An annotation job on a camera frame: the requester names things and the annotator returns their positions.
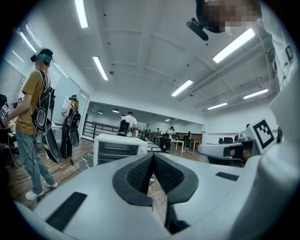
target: person wearing vr headset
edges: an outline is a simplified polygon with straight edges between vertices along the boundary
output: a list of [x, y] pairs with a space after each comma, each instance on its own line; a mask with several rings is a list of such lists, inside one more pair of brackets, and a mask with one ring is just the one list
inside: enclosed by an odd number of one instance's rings
[[67, 111], [61, 113], [62, 116], [65, 117], [61, 133], [60, 154], [62, 158], [72, 156], [72, 143], [69, 136], [70, 126], [68, 126], [68, 116], [70, 116], [73, 112], [77, 112], [79, 109], [79, 101], [77, 95], [72, 95], [72, 97], [70, 97], [69, 100], [71, 102], [67, 106]]
[[8, 115], [8, 121], [18, 117], [15, 136], [22, 165], [25, 166], [32, 181], [32, 190], [25, 195], [29, 201], [36, 200], [37, 197], [44, 194], [40, 174], [45, 178], [44, 185], [46, 187], [57, 187], [57, 183], [38, 155], [38, 144], [35, 137], [38, 130], [32, 121], [32, 114], [40, 101], [40, 96], [50, 86], [48, 68], [52, 55], [53, 52], [50, 49], [43, 49], [37, 56], [31, 57], [31, 60], [35, 62], [36, 70], [30, 74], [22, 89], [24, 100]]

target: white table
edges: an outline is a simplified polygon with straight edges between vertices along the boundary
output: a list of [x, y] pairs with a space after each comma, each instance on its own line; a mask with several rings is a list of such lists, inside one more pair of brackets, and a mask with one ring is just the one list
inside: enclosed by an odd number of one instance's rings
[[178, 145], [178, 143], [182, 143], [181, 153], [183, 153], [183, 145], [184, 145], [183, 143], [184, 143], [184, 141], [172, 139], [171, 142], [172, 142], [172, 143], [176, 143], [176, 150], [177, 150], [177, 145]]
[[191, 141], [190, 144], [189, 144], [189, 147], [191, 147], [192, 142], [194, 142], [194, 150], [195, 150], [195, 143], [200, 143], [201, 144], [201, 142], [199, 142], [199, 141]]

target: jeans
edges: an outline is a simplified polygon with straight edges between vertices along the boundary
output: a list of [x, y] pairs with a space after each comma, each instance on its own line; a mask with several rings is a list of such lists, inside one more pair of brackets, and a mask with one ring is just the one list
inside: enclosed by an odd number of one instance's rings
[[20, 152], [22, 164], [24, 164], [25, 162], [24, 167], [31, 176], [32, 192], [34, 194], [40, 194], [43, 191], [40, 174], [50, 185], [55, 184], [55, 180], [52, 177], [51, 173], [49, 173], [41, 157], [38, 155], [37, 136], [35, 137], [32, 146], [31, 143], [34, 135], [25, 135], [16, 130], [15, 136], [17, 138], [18, 149]]
[[67, 158], [72, 156], [72, 143], [69, 136], [70, 127], [64, 123], [62, 125], [62, 132], [61, 132], [61, 147], [60, 147], [60, 154], [62, 158]]

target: wooden floor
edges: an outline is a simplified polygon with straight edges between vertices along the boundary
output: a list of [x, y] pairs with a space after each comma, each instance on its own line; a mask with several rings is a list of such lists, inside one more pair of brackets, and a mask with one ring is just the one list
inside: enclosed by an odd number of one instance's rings
[[[93, 151], [94, 142], [86, 139], [81, 139], [79, 146], [73, 148], [73, 157], [72, 160], [74, 164], [79, 168], [79, 161], [81, 157], [86, 155], [87, 153], [91, 153]], [[53, 175], [56, 182], [59, 186], [63, 185], [65, 182], [69, 181], [73, 177], [79, 174], [78, 170], [71, 164], [70, 157], [67, 159], [63, 159], [61, 164], [56, 164], [51, 160], [45, 159], [45, 151], [43, 151], [42, 146], [39, 146], [40, 156], [48, 168], [49, 172]], [[169, 152], [171, 155], [178, 156], [181, 158], [186, 158], [194, 161], [208, 162], [207, 158], [201, 156], [197, 153], [197, 151], [186, 150], [181, 153], [181, 148], [178, 147], [175, 150], [175, 145], [172, 146], [172, 149]], [[18, 155], [14, 154], [14, 158], [18, 165], [21, 164], [20, 158]], [[30, 209], [34, 209], [38, 204], [37, 201], [27, 201], [25, 199], [25, 194], [31, 190], [31, 177], [27, 173], [27, 171], [23, 167], [14, 167], [12, 168], [9, 164], [7, 164], [6, 169], [9, 172], [9, 183], [8, 183], [8, 191], [11, 194], [11, 197], [24, 204]], [[51, 190], [51, 188], [47, 188], [43, 185], [44, 192]], [[156, 180], [149, 187], [148, 195], [153, 195], [158, 192], [162, 192], [162, 188], [159, 182]], [[162, 223], [165, 222], [165, 213], [166, 213], [166, 200], [165, 193], [158, 193], [152, 196], [153, 199], [153, 212], [155, 216], [162, 220]]]

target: shoe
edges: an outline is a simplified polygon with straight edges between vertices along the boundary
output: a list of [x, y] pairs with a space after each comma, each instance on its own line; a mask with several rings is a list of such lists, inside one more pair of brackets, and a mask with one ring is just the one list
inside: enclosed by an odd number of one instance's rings
[[41, 193], [39, 193], [38, 195], [33, 193], [31, 190], [25, 194], [25, 198], [28, 200], [28, 201], [34, 201], [37, 199], [38, 196], [42, 196], [44, 195], [44, 191], [42, 191]]
[[56, 182], [56, 183], [50, 185], [49, 183], [46, 182], [46, 180], [44, 180], [44, 185], [45, 185], [45, 187], [47, 187], [47, 188], [56, 188], [57, 185], [58, 185], [58, 183]]

